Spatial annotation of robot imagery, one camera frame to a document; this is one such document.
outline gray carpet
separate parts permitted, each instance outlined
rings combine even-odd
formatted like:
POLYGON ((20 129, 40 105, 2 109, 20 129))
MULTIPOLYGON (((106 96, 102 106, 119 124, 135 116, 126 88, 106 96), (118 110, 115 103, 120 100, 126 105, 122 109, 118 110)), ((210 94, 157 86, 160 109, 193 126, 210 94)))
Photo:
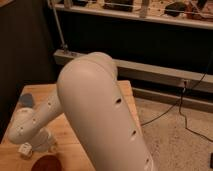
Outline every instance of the gray carpet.
MULTIPOLYGON (((140 122, 144 123, 170 105, 135 98, 140 122)), ((188 127, 213 139, 213 114, 183 108, 188 127)), ((159 171, 211 171, 210 154, 213 143, 192 134, 184 128, 184 118, 178 107, 162 118, 142 127, 146 144, 159 171)))

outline wall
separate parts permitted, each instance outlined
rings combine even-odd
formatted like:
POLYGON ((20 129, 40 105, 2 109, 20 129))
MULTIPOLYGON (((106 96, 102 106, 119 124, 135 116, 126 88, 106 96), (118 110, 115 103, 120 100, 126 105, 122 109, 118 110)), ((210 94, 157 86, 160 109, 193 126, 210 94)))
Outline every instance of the wall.
POLYGON ((0 139, 25 84, 55 81, 45 0, 0 8, 0 139))
POLYGON ((61 12, 66 42, 79 52, 204 72, 213 51, 213 30, 61 12))

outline robotic arm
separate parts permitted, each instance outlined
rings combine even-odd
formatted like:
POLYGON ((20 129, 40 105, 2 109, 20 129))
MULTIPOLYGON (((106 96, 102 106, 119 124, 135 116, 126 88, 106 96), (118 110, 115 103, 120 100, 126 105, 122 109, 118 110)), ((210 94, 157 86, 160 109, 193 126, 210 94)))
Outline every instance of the robotic arm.
POLYGON ((9 130, 15 144, 30 142, 36 149, 46 138, 41 147, 48 149, 53 140, 42 128, 64 112, 97 171, 156 171, 117 85, 116 65, 106 54, 71 61, 59 75, 57 90, 36 111, 18 112, 9 130))

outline black cable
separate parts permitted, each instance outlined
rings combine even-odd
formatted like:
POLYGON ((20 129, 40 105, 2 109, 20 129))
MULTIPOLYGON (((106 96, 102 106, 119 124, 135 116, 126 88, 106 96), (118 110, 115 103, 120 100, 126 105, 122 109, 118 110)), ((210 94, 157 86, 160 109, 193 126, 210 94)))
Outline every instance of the black cable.
POLYGON ((149 120, 149 121, 147 121, 145 123, 141 123, 141 126, 145 126, 145 125, 150 124, 151 122, 154 122, 155 120, 161 118, 162 116, 164 116, 165 114, 167 114, 170 110, 172 110, 172 108, 175 107, 178 104, 179 101, 180 101, 180 99, 176 100, 176 102, 173 105, 171 105, 165 112, 163 112, 162 114, 160 114, 156 118, 151 119, 151 120, 149 120))
POLYGON ((191 92, 195 87, 197 87, 197 86, 203 81, 203 79, 205 78, 206 74, 208 73, 209 68, 210 68, 210 66, 211 66, 211 64, 212 64, 212 60, 213 60, 213 51, 211 52, 210 59, 209 59, 209 61, 208 61, 206 70, 205 70, 203 76, 201 77, 201 79, 200 79, 198 82, 196 82, 191 88, 186 89, 186 87, 184 87, 184 91, 181 93, 180 98, 179 98, 177 101, 175 101, 175 103, 174 103, 173 105, 171 105, 165 112, 163 112, 162 114, 160 114, 160 115, 157 116, 156 118, 153 118, 153 119, 151 119, 151 120, 149 120, 149 121, 147 121, 147 122, 145 122, 145 123, 141 123, 141 126, 148 125, 148 124, 154 122, 155 120, 161 118, 162 116, 166 115, 172 108, 174 108, 174 107, 178 104, 179 101, 183 100, 183 97, 182 97, 182 96, 183 96, 184 94, 187 94, 187 93, 191 92))
POLYGON ((199 136, 199 137, 201 137, 201 138, 203 138, 203 139, 205 139, 205 140, 207 140, 207 141, 213 143, 213 140, 212 140, 211 138, 209 138, 209 137, 207 137, 207 136, 205 136, 205 135, 203 135, 203 134, 200 134, 200 133, 198 133, 198 132, 196 132, 196 131, 193 131, 192 129, 188 128, 188 118, 187 118, 187 116, 186 116, 185 114, 183 114, 182 111, 181 111, 182 105, 183 105, 183 96, 184 96, 185 90, 186 90, 186 84, 184 84, 184 89, 183 89, 183 92, 182 92, 181 97, 180 97, 180 105, 179 105, 179 114, 180 114, 181 116, 184 117, 184 121, 185 121, 184 127, 185 127, 185 129, 186 129, 187 131, 189 131, 189 132, 191 132, 191 133, 193 133, 193 134, 195 134, 195 135, 197 135, 197 136, 199 136))

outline wooden surface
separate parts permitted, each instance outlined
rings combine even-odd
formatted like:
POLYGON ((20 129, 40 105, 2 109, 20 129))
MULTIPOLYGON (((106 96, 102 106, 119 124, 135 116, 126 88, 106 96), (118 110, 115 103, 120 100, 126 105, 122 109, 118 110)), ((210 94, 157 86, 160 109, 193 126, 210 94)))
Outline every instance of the wooden surface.
MULTIPOLYGON (((131 114, 136 121, 140 130, 139 119, 137 116, 136 106, 132 94, 132 89, 129 81, 119 81, 119 86, 128 103, 131 114)), ((49 93, 55 88, 55 84, 48 85, 29 85, 25 86, 22 94, 31 93, 35 101, 35 108, 39 105, 49 93)), ((75 136, 75 133, 70 128, 68 121, 64 114, 60 115, 54 121, 49 123, 47 127, 54 134, 58 147, 56 155, 61 161, 63 171, 94 171, 91 162, 84 152, 81 144, 75 136)), ((11 144, 7 139, 7 131, 0 144, 0 170, 2 171, 30 171, 35 161, 40 157, 51 153, 37 153, 35 152, 31 159, 23 160, 18 154, 19 146, 11 144)))
POLYGON ((0 0, 0 7, 7 5, 8 3, 12 2, 13 0, 0 0))

